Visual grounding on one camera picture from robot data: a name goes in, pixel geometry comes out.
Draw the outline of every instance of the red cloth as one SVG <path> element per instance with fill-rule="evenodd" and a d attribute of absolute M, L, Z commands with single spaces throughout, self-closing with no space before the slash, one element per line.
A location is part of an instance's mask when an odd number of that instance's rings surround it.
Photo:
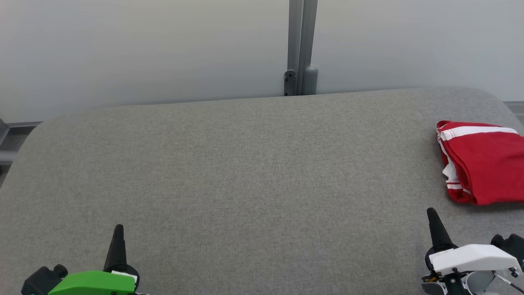
<path fill-rule="evenodd" d="M 437 141 L 458 203 L 524 202 L 524 138 L 511 128 L 440 121 Z"/>

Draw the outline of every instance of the cable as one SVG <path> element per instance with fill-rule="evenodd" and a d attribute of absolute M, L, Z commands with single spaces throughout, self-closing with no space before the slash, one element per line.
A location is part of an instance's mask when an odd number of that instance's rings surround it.
<path fill-rule="evenodd" d="M 524 290 L 520 289 L 519 287 L 515 286 L 515 284 L 513 284 L 512 282 L 510 282 L 509 280 L 506 280 L 505 278 L 501 277 L 498 273 L 496 272 L 493 272 L 493 274 L 495 275 L 495 277 L 501 279 L 502 281 L 508 283 L 510 286 L 512 286 L 513 288 L 517 289 L 517 291 L 519 291 L 520 293 L 524 294 Z"/>

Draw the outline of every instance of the gray fabric surface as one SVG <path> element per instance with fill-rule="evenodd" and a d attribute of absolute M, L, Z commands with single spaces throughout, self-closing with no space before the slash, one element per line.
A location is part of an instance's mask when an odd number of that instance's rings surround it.
<path fill-rule="evenodd" d="M 524 134 L 501 101 L 471 88 L 117 107 L 46 121 L 0 190 L 0 294 L 18 294 L 41 266 L 101 270 L 117 223 L 139 291 L 152 295 L 422 293 L 427 207 L 458 245 L 524 235 L 522 204 L 448 198 L 435 143 L 443 119 Z"/>

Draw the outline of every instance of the gray cylinder post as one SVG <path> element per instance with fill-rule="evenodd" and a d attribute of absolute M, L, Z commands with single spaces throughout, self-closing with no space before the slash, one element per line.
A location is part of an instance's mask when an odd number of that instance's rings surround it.
<path fill-rule="evenodd" d="M 319 75 L 319 70 L 314 66 L 309 66 L 304 70 L 304 84 L 302 95 L 316 94 L 316 78 Z"/>

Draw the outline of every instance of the white wall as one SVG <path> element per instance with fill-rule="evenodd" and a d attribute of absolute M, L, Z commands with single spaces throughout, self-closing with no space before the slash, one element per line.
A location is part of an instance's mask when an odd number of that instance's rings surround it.
<path fill-rule="evenodd" d="M 317 93 L 459 85 L 524 100 L 523 0 L 320 0 Z"/>
<path fill-rule="evenodd" d="M 0 118 L 283 95 L 286 0 L 3 0 Z"/>

